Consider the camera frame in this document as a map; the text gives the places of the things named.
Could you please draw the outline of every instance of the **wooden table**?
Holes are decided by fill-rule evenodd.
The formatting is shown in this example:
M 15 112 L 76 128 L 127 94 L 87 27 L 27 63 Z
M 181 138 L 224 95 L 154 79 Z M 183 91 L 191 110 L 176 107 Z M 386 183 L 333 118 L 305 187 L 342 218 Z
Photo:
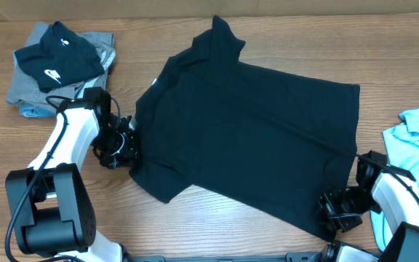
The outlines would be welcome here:
M 419 14 L 228 18 L 246 40 L 241 61 L 362 86 L 356 140 L 360 153 L 385 152 L 381 132 L 398 113 L 419 107 Z M 0 261 L 9 222 L 4 179 L 25 168 L 46 143 L 54 119 L 26 119 L 5 103 L 12 51 L 35 23 L 0 23 Z M 75 32 L 112 31 L 116 63 L 108 90 L 123 114 L 150 86 L 169 56 L 210 28 L 207 18 L 66 21 Z M 354 184 L 355 167 L 350 184 Z M 275 255 L 317 251 L 324 241 L 259 210 L 192 186 L 168 205 L 148 195 L 127 169 L 107 170 L 91 152 L 81 171 L 98 229 L 134 255 Z M 338 239 L 376 251 L 369 215 Z M 14 253 L 23 257 L 12 240 Z

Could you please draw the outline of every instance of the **black garment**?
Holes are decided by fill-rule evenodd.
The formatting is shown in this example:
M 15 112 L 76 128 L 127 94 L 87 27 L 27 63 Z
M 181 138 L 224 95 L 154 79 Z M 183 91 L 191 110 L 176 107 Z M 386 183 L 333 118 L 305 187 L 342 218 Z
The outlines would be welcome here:
M 212 27 L 138 100 L 131 176 L 162 202 L 195 184 L 331 241 L 314 208 L 354 158 L 317 140 L 356 153 L 359 86 L 240 63 L 245 42 L 219 17 Z
M 39 44 L 15 51 L 22 71 L 42 92 L 86 81 L 104 73 L 95 47 L 61 22 L 48 27 Z

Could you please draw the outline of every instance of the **brown background wall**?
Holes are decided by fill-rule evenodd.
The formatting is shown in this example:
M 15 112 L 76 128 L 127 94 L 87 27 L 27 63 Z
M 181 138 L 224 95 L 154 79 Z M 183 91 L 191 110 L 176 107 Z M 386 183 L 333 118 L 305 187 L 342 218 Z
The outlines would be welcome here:
M 0 0 L 9 21 L 406 12 L 419 12 L 419 0 Z

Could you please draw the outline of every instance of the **gray cloth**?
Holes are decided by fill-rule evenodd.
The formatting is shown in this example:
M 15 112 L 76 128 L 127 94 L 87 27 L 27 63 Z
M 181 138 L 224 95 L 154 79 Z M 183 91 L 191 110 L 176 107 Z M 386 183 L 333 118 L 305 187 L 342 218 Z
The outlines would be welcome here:
M 44 32 L 48 29 L 48 25 L 38 22 L 28 37 L 25 46 L 37 44 Z M 31 76 L 23 73 L 14 57 L 14 74 L 6 101 L 9 104 L 20 106 L 20 114 L 26 117 L 47 117 L 54 116 L 55 109 L 47 104 L 46 97 L 48 95 L 60 95 L 67 98 L 81 98 L 85 88 L 93 86 L 101 86 L 106 89 L 106 81 L 108 78 L 108 68 L 116 57 L 116 51 L 113 48 L 114 37 L 112 33 L 104 32 L 86 32 L 78 34 L 93 44 L 97 50 L 98 56 L 101 58 L 101 64 L 105 69 L 105 73 L 94 79 L 85 82 L 79 82 L 68 85 L 49 93 L 43 93 L 39 90 L 36 80 Z

